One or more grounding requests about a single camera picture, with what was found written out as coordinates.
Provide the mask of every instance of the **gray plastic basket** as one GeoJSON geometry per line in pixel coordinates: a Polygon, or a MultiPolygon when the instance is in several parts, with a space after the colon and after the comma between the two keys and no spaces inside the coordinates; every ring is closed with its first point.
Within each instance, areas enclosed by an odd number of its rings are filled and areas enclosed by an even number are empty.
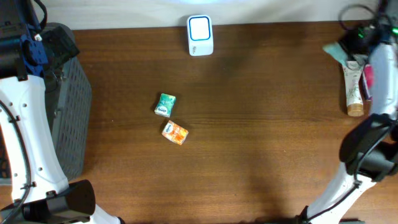
{"type": "MultiPolygon", "coordinates": [[[[72,31],[62,24],[48,24],[46,30],[61,26],[74,40],[72,31]]],[[[83,172],[87,126],[91,108],[91,85],[78,59],[72,58],[51,76],[45,77],[45,107],[55,152],[63,172],[72,180],[83,172]]],[[[9,164],[0,147],[0,185],[11,184],[9,164]]]]}

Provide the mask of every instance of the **brown cap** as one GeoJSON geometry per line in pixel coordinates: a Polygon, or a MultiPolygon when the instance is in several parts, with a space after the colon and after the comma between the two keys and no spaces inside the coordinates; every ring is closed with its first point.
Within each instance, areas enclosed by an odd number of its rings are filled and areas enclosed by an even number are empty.
{"type": "Polygon", "coordinates": [[[347,106],[347,112],[349,116],[362,116],[364,114],[363,105],[360,103],[353,103],[347,106]]]}

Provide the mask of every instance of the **wooden table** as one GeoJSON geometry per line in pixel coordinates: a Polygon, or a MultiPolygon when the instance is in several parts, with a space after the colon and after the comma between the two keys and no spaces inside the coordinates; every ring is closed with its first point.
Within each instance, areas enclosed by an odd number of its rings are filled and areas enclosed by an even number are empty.
{"type": "MultiPolygon", "coordinates": [[[[343,77],[322,46],[337,23],[214,27],[214,54],[191,57],[184,27],[76,31],[93,87],[85,170],[97,203],[127,223],[238,223],[293,217],[338,168],[343,77]],[[160,132],[160,93],[177,97],[182,146],[160,132]]],[[[398,219],[386,178],[346,218],[398,219]]],[[[0,188],[0,207],[11,202],[0,188]]]]}

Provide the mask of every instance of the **white card reader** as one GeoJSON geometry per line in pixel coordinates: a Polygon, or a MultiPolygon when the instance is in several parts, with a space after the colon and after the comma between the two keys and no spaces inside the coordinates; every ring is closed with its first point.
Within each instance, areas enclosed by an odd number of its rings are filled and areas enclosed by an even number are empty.
{"type": "Polygon", "coordinates": [[[190,16],[187,20],[189,54],[192,56],[213,53],[213,29],[210,17],[190,16]]]}

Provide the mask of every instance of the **teal packet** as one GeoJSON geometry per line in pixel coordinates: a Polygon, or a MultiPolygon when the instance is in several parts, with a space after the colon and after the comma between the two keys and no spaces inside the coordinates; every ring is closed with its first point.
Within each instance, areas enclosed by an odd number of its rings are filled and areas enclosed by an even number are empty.
{"type": "Polygon", "coordinates": [[[175,96],[162,93],[159,103],[156,106],[155,114],[165,116],[167,118],[172,114],[172,109],[175,103],[175,96]]]}

